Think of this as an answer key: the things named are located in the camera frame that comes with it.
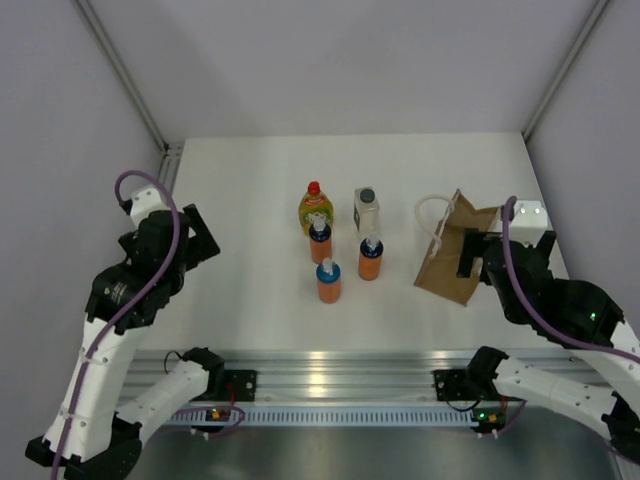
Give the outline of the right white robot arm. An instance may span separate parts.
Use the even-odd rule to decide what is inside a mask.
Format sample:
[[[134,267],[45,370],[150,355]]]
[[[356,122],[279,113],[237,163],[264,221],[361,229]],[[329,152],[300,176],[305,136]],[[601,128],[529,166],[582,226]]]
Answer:
[[[509,197],[498,232],[465,233],[458,276],[481,260],[507,321],[586,362],[607,383],[594,387],[531,367],[499,349],[479,348],[465,369],[465,387],[485,400],[532,402],[598,435],[618,455],[639,460],[639,338],[618,304],[597,285],[560,279],[550,269],[556,234],[538,202]]]

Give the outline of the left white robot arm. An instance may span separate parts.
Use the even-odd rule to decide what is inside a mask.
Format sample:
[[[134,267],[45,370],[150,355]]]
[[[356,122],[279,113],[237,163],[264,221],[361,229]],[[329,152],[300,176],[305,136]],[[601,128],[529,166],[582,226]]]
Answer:
[[[118,403],[158,312],[189,271],[220,252],[197,208],[178,210],[162,186],[149,185],[121,206],[135,226],[119,239],[125,258],[95,277],[67,392],[51,426],[25,452],[54,479],[125,478],[171,416],[198,397],[219,397],[226,386],[223,359],[194,347],[143,394]]]

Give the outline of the yellow dish soap bottle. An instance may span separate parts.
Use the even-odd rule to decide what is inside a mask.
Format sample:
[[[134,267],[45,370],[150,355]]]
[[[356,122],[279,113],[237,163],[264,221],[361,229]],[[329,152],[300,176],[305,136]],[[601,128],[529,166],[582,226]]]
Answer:
[[[306,193],[299,203],[298,218],[305,236],[309,235],[309,229],[315,220],[322,219],[333,227],[334,207],[318,181],[308,184]]]

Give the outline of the clear square bottle grey cap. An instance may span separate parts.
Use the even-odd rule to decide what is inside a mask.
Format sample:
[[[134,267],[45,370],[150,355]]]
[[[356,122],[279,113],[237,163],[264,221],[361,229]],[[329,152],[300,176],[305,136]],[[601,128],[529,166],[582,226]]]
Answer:
[[[361,240],[379,231],[380,205],[376,192],[372,187],[355,190],[353,220]]]

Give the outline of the orange pump bottle navy top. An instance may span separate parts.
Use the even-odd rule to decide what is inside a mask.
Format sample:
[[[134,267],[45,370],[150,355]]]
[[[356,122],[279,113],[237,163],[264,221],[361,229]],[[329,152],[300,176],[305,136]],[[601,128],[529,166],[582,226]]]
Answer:
[[[322,217],[313,220],[309,227],[309,243],[311,258],[316,264],[332,257],[331,235],[331,227]]]

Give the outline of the orange pump bottle blue top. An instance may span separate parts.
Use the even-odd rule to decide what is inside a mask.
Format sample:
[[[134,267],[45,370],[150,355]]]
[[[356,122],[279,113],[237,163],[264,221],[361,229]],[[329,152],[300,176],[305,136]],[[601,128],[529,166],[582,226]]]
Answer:
[[[341,268],[331,258],[325,258],[316,268],[318,295],[324,303],[332,304],[341,295]]]

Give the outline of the orange pump bottle dark top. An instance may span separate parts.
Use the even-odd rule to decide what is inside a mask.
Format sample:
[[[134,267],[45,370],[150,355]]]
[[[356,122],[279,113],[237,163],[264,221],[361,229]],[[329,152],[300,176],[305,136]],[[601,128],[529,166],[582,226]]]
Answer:
[[[381,270],[384,245],[375,235],[364,238],[359,246],[358,274],[367,281],[375,280]]]

